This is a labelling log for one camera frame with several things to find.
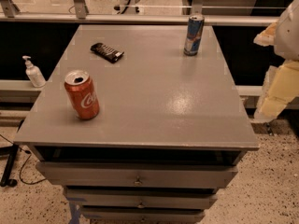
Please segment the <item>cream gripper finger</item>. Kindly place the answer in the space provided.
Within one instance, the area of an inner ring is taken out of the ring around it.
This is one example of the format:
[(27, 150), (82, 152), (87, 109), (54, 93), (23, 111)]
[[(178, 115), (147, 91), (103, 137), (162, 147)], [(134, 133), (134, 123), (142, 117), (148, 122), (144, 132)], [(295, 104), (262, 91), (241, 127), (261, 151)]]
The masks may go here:
[(299, 95), (299, 62), (286, 60), (270, 66), (264, 77), (262, 94), (254, 113), (257, 121), (272, 121)]

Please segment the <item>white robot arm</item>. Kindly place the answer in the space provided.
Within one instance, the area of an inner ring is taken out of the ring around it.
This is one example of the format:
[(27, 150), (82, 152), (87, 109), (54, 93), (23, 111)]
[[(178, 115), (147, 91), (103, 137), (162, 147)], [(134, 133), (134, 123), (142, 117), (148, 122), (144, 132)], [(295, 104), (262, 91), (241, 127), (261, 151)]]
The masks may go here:
[(284, 59), (282, 65), (270, 66), (266, 72), (254, 113), (257, 122), (270, 122), (299, 96), (299, 0), (293, 0), (253, 42), (273, 46), (275, 54)]

